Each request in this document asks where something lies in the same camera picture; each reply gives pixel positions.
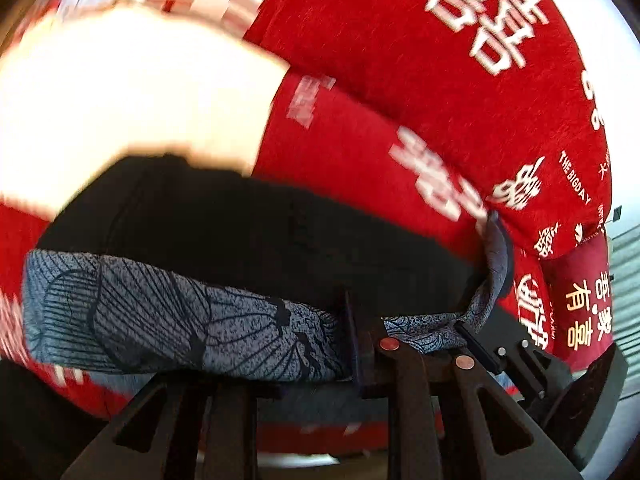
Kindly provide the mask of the red wedding blanket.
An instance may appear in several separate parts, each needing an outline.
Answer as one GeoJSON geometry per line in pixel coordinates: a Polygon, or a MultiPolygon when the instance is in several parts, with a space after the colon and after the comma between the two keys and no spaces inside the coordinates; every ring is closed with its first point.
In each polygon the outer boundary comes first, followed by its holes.
{"type": "MultiPolygon", "coordinates": [[[[252,178],[286,69],[223,32],[132,6],[41,23],[1,59],[1,197],[23,218],[47,218],[128,156],[176,156],[252,178]]],[[[1,342],[35,360],[22,291],[1,299],[1,342]]]]}

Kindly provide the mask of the red wedding quilt roll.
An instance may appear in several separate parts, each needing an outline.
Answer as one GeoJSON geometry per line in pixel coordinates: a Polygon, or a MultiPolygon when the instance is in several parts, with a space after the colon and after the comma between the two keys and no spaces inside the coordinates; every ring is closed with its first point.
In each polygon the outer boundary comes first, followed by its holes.
{"type": "MultiPolygon", "coordinates": [[[[99,1],[85,0],[93,6],[99,1]]],[[[254,173],[473,255],[496,212],[560,258],[603,236],[610,155],[552,0],[137,0],[288,63],[254,173]]]]}

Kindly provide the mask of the black pants with patterned hem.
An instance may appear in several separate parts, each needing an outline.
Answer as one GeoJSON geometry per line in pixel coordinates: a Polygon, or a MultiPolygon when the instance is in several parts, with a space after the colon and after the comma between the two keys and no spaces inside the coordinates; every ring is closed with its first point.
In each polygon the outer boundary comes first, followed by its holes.
{"type": "Polygon", "coordinates": [[[128,156],[28,253],[24,334],[35,360],[87,372],[332,382],[350,373],[349,308],[422,352],[456,348],[456,323],[482,328],[512,269],[496,214],[474,266],[298,188],[128,156]]]}

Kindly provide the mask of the dark red cushion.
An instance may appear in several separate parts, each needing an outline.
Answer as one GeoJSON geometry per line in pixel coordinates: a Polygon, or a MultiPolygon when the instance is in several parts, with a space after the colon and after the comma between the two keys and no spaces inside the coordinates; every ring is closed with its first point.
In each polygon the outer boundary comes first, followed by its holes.
{"type": "Polygon", "coordinates": [[[554,321],[553,354],[582,372],[613,342],[608,238],[600,232],[565,256],[544,262],[554,321]]]}

